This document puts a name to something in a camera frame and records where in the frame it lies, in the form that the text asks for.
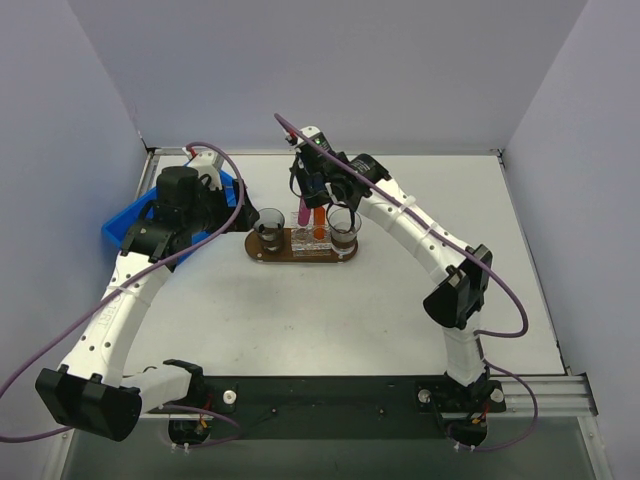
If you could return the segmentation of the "clear glass cup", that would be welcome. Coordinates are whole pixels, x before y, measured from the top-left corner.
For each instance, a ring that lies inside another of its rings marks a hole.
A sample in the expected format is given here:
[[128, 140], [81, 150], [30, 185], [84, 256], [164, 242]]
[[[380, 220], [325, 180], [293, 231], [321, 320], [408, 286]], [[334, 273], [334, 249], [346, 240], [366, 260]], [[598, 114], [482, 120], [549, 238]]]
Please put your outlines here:
[[338, 255], [351, 254], [361, 228], [359, 214], [346, 207], [332, 209], [328, 215], [328, 225], [332, 249]]

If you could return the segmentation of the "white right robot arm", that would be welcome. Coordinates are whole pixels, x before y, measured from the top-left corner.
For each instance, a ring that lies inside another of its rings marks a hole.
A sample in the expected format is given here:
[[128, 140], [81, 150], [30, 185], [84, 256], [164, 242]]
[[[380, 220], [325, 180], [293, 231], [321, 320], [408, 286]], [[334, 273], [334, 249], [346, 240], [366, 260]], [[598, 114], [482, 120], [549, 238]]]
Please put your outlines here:
[[361, 220], [367, 218], [418, 261], [435, 285], [423, 307], [443, 329], [446, 376], [465, 389], [485, 382], [488, 370], [475, 317], [484, 305], [491, 251], [449, 234], [368, 154], [330, 160], [309, 145], [299, 146], [290, 182], [307, 208], [326, 208], [336, 249], [353, 250]]

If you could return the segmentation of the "clear textured acrylic holder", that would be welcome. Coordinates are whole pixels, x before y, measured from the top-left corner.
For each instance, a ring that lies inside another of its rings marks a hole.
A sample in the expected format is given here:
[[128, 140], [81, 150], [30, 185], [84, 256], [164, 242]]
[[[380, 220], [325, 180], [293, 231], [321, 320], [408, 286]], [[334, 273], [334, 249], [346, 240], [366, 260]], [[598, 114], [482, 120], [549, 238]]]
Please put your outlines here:
[[313, 213], [307, 227], [300, 227], [297, 224], [298, 212], [292, 212], [291, 220], [291, 251], [294, 257], [325, 257], [332, 252], [331, 238], [327, 221], [325, 222], [325, 238], [321, 241], [315, 240], [313, 236]]

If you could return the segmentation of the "orange toothpaste tube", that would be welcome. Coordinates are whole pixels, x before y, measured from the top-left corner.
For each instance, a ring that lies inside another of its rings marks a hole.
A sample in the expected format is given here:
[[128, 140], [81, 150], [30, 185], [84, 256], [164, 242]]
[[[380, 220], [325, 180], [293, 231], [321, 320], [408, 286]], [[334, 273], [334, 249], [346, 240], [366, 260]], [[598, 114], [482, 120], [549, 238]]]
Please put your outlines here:
[[326, 211], [324, 207], [313, 209], [313, 236], [315, 240], [321, 241], [325, 238]]

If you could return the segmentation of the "pink toothpaste tube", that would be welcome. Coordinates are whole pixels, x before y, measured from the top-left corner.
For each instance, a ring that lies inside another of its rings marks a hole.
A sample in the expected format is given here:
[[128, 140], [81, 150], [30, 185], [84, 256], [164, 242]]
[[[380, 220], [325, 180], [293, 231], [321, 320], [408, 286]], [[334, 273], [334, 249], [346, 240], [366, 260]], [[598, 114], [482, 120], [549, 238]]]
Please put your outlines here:
[[300, 227], [307, 227], [310, 221], [311, 210], [306, 206], [306, 203], [303, 199], [299, 201], [298, 215], [297, 215], [297, 224]]

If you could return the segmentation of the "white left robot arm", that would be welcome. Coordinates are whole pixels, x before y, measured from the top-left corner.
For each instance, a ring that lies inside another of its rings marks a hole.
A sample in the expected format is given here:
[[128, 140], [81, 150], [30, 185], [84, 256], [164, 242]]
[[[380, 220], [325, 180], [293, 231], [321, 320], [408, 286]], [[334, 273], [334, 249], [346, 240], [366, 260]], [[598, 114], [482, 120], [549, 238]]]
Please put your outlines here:
[[200, 366], [170, 359], [127, 376], [125, 363], [153, 299], [195, 240], [246, 231], [256, 218], [237, 180], [212, 165], [184, 165], [164, 168], [152, 192], [106, 224], [120, 234], [106, 303], [60, 365], [35, 383], [58, 424], [122, 441], [143, 413], [172, 402], [187, 412], [206, 405]]

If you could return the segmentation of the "blue tinted glass cup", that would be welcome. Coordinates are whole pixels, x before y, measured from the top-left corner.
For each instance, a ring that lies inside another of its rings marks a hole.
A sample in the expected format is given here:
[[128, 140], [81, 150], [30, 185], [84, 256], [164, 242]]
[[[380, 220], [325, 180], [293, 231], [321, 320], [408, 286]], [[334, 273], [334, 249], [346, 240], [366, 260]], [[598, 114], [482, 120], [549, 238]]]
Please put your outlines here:
[[258, 212], [258, 219], [253, 231], [258, 236], [260, 245], [267, 253], [280, 252], [284, 246], [285, 217], [275, 208], [264, 208]]

